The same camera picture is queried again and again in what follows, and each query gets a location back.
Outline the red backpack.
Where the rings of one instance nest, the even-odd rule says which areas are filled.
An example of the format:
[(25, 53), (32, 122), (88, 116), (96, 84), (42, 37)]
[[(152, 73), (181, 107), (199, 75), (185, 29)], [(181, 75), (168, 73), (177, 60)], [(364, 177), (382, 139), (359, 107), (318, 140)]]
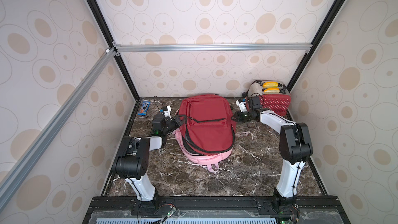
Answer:
[(195, 156), (212, 156), (232, 150), (235, 144), (236, 122), (227, 99), (205, 94), (182, 101), (179, 115), (182, 145)]

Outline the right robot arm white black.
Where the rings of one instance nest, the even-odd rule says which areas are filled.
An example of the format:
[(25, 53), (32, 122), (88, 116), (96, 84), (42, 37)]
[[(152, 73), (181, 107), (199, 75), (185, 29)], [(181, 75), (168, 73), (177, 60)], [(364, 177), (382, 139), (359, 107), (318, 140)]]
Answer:
[(257, 120), (279, 133), (279, 153), (283, 158), (283, 167), (279, 182), (274, 189), (272, 208), (278, 213), (287, 211), (295, 205), (301, 171), (313, 154), (307, 124), (288, 120), (270, 109), (264, 109), (262, 112), (237, 111), (232, 120), (236, 122)]

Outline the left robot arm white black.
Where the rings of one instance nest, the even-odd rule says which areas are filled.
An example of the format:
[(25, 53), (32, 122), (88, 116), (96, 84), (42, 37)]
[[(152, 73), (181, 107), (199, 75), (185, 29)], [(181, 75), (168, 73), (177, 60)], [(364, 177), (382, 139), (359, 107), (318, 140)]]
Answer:
[(184, 125), (186, 121), (186, 115), (166, 117), (163, 114), (157, 114), (152, 120), (150, 136), (122, 138), (112, 171), (132, 186), (139, 201), (153, 202), (157, 193), (147, 175), (149, 153), (164, 147), (167, 136)]

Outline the pink backpack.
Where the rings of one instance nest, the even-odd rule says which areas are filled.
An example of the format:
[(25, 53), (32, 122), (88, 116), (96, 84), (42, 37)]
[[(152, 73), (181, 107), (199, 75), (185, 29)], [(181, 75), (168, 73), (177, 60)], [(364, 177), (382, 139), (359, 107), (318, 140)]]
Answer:
[(232, 149), (227, 151), (227, 152), (222, 152), (219, 153), (217, 155), (203, 155), (203, 156), (199, 156), (199, 155), (194, 155), (190, 152), (188, 152), (184, 145), (183, 145), (183, 139), (182, 139), (182, 135), (179, 129), (175, 130), (173, 132), (173, 134), (175, 135), (175, 139), (177, 140), (182, 152), (184, 153), (184, 155), (193, 163), (195, 164), (199, 164), (201, 166), (206, 166), (209, 172), (212, 173), (216, 173), (219, 171), (219, 162), (225, 160), (226, 158), (228, 158), (231, 153), (232, 153)]

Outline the blue candy packet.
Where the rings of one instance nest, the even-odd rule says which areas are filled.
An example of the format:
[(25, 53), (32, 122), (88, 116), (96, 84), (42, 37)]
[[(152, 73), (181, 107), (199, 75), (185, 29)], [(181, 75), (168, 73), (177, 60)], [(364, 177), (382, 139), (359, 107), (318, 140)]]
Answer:
[(149, 108), (150, 108), (151, 102), (150, 101), (142, 101), (140, 104), (140, 107), (137, 111), (138, 116), (146, 116)]

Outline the front yellow toast slice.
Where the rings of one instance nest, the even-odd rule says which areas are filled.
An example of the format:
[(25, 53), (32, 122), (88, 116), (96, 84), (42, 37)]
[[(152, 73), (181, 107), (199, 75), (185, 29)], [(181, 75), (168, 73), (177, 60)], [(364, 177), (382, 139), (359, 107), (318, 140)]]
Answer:
[(279, 88), (263, 88), (263, 93), (278, 94), (278, 93), (280, 93), (280, 89)]

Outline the yellow toast slice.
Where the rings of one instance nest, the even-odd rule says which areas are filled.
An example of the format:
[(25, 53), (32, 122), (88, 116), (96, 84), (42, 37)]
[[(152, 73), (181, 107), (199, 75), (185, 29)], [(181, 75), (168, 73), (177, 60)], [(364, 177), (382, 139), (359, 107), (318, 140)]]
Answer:
[(279, 88), (263, 88), (263, 93), (278, 94), (278, 93), (280, 93), (280, 89)]
[(262, 84), (263, 88), (278, 88), (281, 87), (280, 83), (278, 82), (264, 82)]

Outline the red polka dot toaster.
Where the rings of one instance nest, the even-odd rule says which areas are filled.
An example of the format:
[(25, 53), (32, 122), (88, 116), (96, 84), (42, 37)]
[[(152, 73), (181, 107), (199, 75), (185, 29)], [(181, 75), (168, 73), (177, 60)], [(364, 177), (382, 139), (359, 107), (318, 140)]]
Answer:
[(263, 93), (262, 84), (264, 82), (278, 82), (278, 81), (267, 81), (267, 80), (256, 80), (249, 84), (248, 90), (242, 94), (242, 97), (247, 101), (247, 107), (249, 110), (262, 110), (269, 109), (274, 111), (280, 116), (287, 114), (287, 109), (291, 103), (291, 95), (287, 90), (286, 86), (280, 83), (280, 93), (278, 94), (266, 94)]

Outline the rear yellow toast slice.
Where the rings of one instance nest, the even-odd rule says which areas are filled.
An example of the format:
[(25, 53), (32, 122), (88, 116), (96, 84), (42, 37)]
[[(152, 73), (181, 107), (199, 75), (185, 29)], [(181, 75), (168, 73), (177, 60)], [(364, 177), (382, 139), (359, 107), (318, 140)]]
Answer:
[(280, 83), (278, 82), (264, 82), (262, 84), (263, 88), (278, 88), (281, 87)]

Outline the horizontal aluminium bar rear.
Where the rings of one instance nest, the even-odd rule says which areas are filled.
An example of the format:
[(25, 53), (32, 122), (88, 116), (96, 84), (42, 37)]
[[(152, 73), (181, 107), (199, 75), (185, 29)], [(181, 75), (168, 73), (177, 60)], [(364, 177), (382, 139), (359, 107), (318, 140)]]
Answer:
[(117, 45), (119, 52), (202, 52), (202, 51), (267, 51), (304, 50), (312, 48), (311, 43), (271, 44), (182, 44), (182, 45)]

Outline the diagonal aluminium bar left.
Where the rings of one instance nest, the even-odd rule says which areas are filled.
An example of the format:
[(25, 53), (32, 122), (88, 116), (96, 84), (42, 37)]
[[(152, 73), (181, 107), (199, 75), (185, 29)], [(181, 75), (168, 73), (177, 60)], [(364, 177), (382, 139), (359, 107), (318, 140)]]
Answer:
[(97, 80), (99, 74), (109, 63), (109, 61), (112, 60), (115, 54), (116, 49), (109, 48), (101, 56), (101, 58), (96, 62), (94, 67), (92, 67), (83, 81), (66, 100), (64, 105), (41, 131), (30, 148), (21, 156), (20, 160), (12, 168), (9, 175), (7, 175), (7, 177), (4, 179), (1, 184), (1, 211), (3, 211), (8, 205), (13, 195), (17, 192), (48, 146), (57, 136), (73, 111), (77, 108), (77, 105), (81, 102), (94, 82)]

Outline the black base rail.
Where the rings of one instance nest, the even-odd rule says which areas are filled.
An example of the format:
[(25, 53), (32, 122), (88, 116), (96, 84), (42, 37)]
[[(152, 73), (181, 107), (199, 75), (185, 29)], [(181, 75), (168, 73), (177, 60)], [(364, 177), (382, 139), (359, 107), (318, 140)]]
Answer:
[(85, 224), (348, 224), (350, 221), (336, 196), (297, 197), (284, 212), (273, 209), (273, 197), (156, 197), (141, 202), (137, 197), (94, 197)]

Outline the black frame post left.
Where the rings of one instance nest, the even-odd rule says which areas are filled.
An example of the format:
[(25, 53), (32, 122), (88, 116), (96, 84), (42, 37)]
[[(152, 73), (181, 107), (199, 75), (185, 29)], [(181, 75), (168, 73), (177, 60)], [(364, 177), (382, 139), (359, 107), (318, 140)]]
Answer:
[[(93, 13), (93, 16), (99, 26), (99, 29), (101, 30), (101, 32), (104, 36), (105, 41), (107, 42), (108, 46), (110, 48), (114, 48), (115, 51), (118, 51), (118, 48), (114, 45), (114, 38), (113, 38), (112, 33), (108, 27), (108, 24), (105, 21), (105, 18), (104, 18), (102, 11), (97, 3), (97, 0), (86, 0), (86, 2), (88, 3), (89, 8), (90, 8), (91, 12)], [(137, 89), (134, 86), (134, 83), (127, 71), (127, 67), (126, 67), (123, 59), (121, 58), (120, 55), (116, 54), (115, 60), (116, 60), (116, 63), (121, 71), (121, 74), (129, 88), (133, 98), (135, 99), (135, 101), (139, 101), (140, 97), (138, 95)]]

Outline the black frame post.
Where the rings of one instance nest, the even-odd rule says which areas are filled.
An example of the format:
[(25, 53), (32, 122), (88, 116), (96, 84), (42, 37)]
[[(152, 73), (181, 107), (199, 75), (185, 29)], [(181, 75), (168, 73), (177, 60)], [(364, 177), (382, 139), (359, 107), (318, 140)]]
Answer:
[(313, 38), (311, 44), (311, 49), (303, 56), (303, 59), (300, 61), (297, 69), (295, 70), (292, 78), (290, 79), (287, 89), (292, 91), (294, 86), (296, 85), (297, 81), (301, 77), (303, 71), (309, 64), (312, 56), (314, 55), (315, 51), (317, 50), (318, 46), (320, 45), (321, 41), (323, 40), (324, 36), (326, 35), (328, 29), (332, 25), (333, 21), (335, 20), (336, 16), (342, 9), (346, 0), (334, 0), (331, 8), (329, 9), (327, 15), (325, 16), (319, 30), (317, 31), (315, 37)]
[[(99, 29), (101, 30), (101, 32), (104, 36), (105, 41), (107, 42), (108, 46), (110, 48), (114, 48), (115, 51), (118, 51), (118, 48), (114, 45), (114, 38), (113, 38), (112, 33), (108, 27), (108, 24), (105, 21), (105, 18), (104, 18), (102, 11), (97, 3), (97, 0), (86, 0), (86, 2), (88, 3), (89, 8), (90, 8), (91, 12), (93, 13), (93, 16), (99, 26)], [(127, 67), (126, 67), (123, 59), (121, 58), (120, 55), (116, 54), (115, 60), (116, 60), (116, 63), (121, 71), (121, 74), (129, 88), (133, 98), (135, 99), (135, 101), (139, 101), (140, 97), (138, 95), (137, 89), (134, 86), (134, 83), (127, 71)]]

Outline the black frame post right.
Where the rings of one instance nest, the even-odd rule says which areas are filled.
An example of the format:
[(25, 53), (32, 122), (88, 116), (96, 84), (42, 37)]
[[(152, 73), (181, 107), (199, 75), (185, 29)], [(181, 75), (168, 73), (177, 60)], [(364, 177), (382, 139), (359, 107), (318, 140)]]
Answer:
[(315, 51), (317, 50), (318, 46), (320, 45), (321, 41), (323, 40), (324, 36), (326, 35), (328, 29), (332, 25), (333, 21), (335, 20), (336, 16), (342, 9), (346, 0), (334, 0), (331, 8), (329, 9), (327, 15), (325, 16), (319, 30), (317, 31), (315, 37), (313, 38), (311, 44), (311, 49), (303, 56), (303, 59), (300, 61), (297, 69), (295, 70), (292, 78), (290, 79), (287, 89), (292, 91), (294, 86), (296, 85), (297, 81), (301, 77), (303, 71), (309, 64), (312, 56), (314, 55)]

